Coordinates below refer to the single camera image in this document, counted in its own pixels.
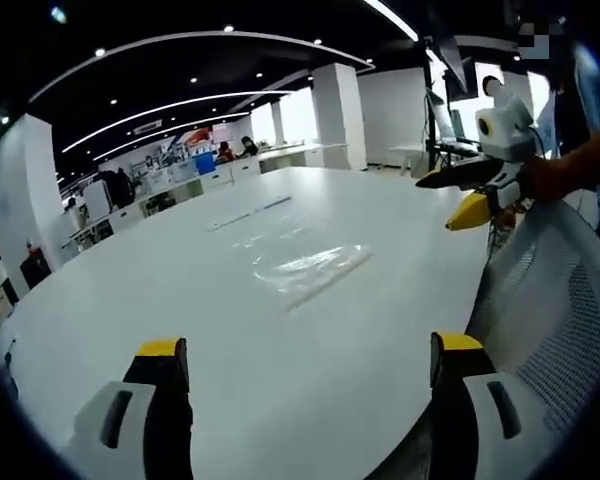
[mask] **chair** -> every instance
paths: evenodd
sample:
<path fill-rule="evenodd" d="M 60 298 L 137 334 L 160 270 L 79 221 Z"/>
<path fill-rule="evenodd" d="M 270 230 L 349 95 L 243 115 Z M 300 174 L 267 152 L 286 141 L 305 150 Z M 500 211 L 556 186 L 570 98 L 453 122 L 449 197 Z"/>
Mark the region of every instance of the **chair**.
<path fill-rule="evenodd" d="M 485 268 L 467 333 L 564 437 L 600 378 L 600 239 L 575 210 L 534 205 Z"/>

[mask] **led light strip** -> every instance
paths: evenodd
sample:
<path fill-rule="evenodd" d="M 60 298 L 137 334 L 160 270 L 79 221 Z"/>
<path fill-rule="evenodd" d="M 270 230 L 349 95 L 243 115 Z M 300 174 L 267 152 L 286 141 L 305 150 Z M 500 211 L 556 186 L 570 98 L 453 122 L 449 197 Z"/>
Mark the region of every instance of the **led light strip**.
<path fill-rule="evenodd" d="M 271 40 L 276 42 L 285 42 L 285 43 L 293 43 L 295 45 L 300 45 L 303 47 L 313 48 L 317 50 L 322 50 L 323 52 L 328 52 L 333 55 L 338 55 L 342 58 L 346 58 L 347 60 L 351 60 L 353 62 L 359 63 L 363 67 L 367 69 L 374 69 L 373 65 L 365 62 L 361 58 L 354 57 L 345 52 L 341 52 L 340 50 L 335 50 L 333 48 L 325 47 L 324 45 L 316 45 L 313 42 L 307 42 L 305 40 L 299 40 L 297 38 L 283 37 L 280 35 L 272 35 L 268 33 L 256 33 L 256 32 L 224 32 L 224 31 L 205 31 L 205 32 L 184 32 L 184 33 L 172 33 L 169 35 L 161 35 L 158 37 L 145 38 L 143 40 L 139 40 L 137 42 L 128 43 L 126 45 L 122 45 L 121 47 L 114 48 L 105 52 L 104 55 L 100 57 L 92 57 L 89 60 L 82 62 L 80 65 L 76 65 L 75 67 L 67 70 L 59 77 L 56 77 L 54 80 L 49 82 L 47 85 L 42 87 L 41 90 L 38 90 L 30 99 L 29 103 L 35 102 L 40 95 L 45 93 L 47 90 L 52 88 L 54 85 L 58 84 L 65 78 L 73 75 L 74 73 L 80 71 L 81 69 L 91 65 L 94 62 L 98 62 L 104 60 L 105 58 L 111 57 L 112 55 L 125 52 L 127 50 L 131 50 L 133 48 L 142 47 L 144 45 L 151 45 L 153 43 L 164 42 L 168 40 L 178 40 L 183 38 L 205 38 L 205 37 L 236 37 L 236 38 L 256 38 L 259 40 Z"/>
<path fill-rule="evenodd" d="M 95 157 L 93 159 L 93 161 L 95 162 L 96 160 L 100 160 L 102 157 L 106 157 L 107 155 L 110 155 L 113 152 L 117 152 L 118 150 L 120 150 L 122 148 L 125 148 L 125 147 L 128 147 L 130 145 L 133 145 L 134 143 L 141 142 L 143 140 L 146 140 L 147 138 L 155 137 L 156 135 L 162 135 L 163 133 L 170 132 L 172 130 L 177 130 L 177 129 L 182 128 L 182 127 L 189 127 L 191 125 L 200 125 L 201 123 L 213 122 L 214 120 L 223 120 L 225 118 L 244 117 L 245 115 L 249 115 L 249 113 L 247 113 L 247 112 L 244 112 L 244 113 L 231 113 L 229 115 L 221 115 L 219 117 L 203 118 L 202 120 L 197 120 L 195 122 L 183 123 L 182 125 L 177 125 L 175 127 L 167 128 L 166 130 L 161 130 L 159 132 L 155 132 L 155 133 L 151 133 L 149 135 L 145 135 L 142 138 L 136 138 L 135 140 L 133 140 L 133 141 L 131 141 L 129 143 L 125 143 L 124 145 L 120 145 L 119 147 L 116 147 L 113 150 L 109 150 L 108 152 L 103 153 L 102 155 L 98 155 L 97 157 Z"/>
<path fill-rule="evenodd" d="M 131 120 L 135 120 L 136 118 L 143 117 L 145 115 L 150 115 L 152 113 L 160 112 L 162 110 L 166 110 L 168 108 L 179 107 L 181 105 L 187 105 L 189 103 L 197 103 L 204 102 L 207 100 L 217 100 L 219 98 L 231 98 L 231 97 L 242 97 L 242 96 L 250 96 L 250 95 L 289 95 L 293 93 L 293 90 L 261 90 L 256 92 L 235 92 L 235 93 L 223 93 L 221 95 L 210 95 L 208 97 L 200 97 L 200 98 L 191 98 L 189 100 L 183 100 L 182 102 L 170 103 L 169 105 L 163 105 L 162 107 L 154 108 L 152 110 L 147 110 L 145 112 L 136 113 L 135 115 L 131 115 L 130 117 L 123 118 L 122 120 L 118 120 L 117 122 L 112 123 L 111 125 L 107 125 L 106 127 L 102 127 L 100 130 L 96 130 L 93 133 L 90 133 L 84 138 L 81 138 L 77 142 L 72 143 L 64 150 L 62 153 L 67 153 L 73 147 L 80 145 L 82 142 L 89 140 L 90 138 L 99 135 L 102 132 L 109 130 L 110 128 L 117 127 L 118 125 L 122 125 L 123 123 L 129 122 Z"/>
<path fill-rule="evenodd" d="M 407 36 L 411 40 L 413 40 L 414 42 L 418 41 L 419 37 L 418 37 L 418 34 L 416 33 L 416 31 L 413 28 L 411 28 L 409 25 L 407 25 L 407 22 L 402 20 L 393 10 L 391 10 L 389 7 L 387 7 L 380 0 L 364 0 L 364 1 L 367 5 L 369 5 L 375 11 L 377 11 L 378 13 L 383 15 L 387 20 L 389 20 L 396 27 L 398 27 L 400 30 L 402 30 L 404 33 L 406 33 Z"/>

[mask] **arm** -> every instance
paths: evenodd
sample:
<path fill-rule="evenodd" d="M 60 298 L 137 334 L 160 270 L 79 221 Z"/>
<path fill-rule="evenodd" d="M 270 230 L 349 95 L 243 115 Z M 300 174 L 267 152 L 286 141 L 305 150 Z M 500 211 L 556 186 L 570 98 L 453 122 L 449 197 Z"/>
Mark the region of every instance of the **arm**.
<path fill-rule="evenodd" d="M 600 134 L 568 155 L 551 162 L 535 159 L 521 170 L 526 177 L 529 196 L 540 201 L 554 201 L 585 188 L 600 185 Z"/>

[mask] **computer monitor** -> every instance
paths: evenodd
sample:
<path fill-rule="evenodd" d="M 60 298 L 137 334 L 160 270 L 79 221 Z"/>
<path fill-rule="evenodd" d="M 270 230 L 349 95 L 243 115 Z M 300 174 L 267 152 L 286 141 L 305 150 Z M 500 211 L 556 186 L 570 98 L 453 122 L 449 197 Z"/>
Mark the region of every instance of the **computer monitor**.
<path fill-rule="evenodd" d="M 440 141 L 445 142 L 456 142 L 456 134 L 453 130 L 453 123 L 451 122 L 451 115 L 447 110 L 447 105 L 444 100 L 434 93 L 433 90 L 427 88 L 427 99 L 429 105 L 433 108 L 433 114 L 436 117 L 436 123 L 440 129 Z"/>
<path fill-rule="evenodd" d="M 462 70 L 464 85 L 460 84 L 458 76 L 455 73 L 451 75 L 452 70 L 445 72 L 444 82 L 449 102 L 478 98 L 478 78 L 476 75 L 476 63 L 473 59 L 465 58 L 455 69 Z"/>

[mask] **human hand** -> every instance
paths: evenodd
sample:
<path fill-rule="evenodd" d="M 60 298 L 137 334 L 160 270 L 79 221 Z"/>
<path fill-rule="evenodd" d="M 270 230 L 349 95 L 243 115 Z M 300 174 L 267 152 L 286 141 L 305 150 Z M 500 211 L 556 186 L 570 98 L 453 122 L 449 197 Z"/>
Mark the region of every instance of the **human hand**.
<path fill-rule="evenodd" d="M 565 162 L 535 157 L 520 168 L 518 182 L 522 195 L 540 202 L 554 202 L 569 193 Z"/>

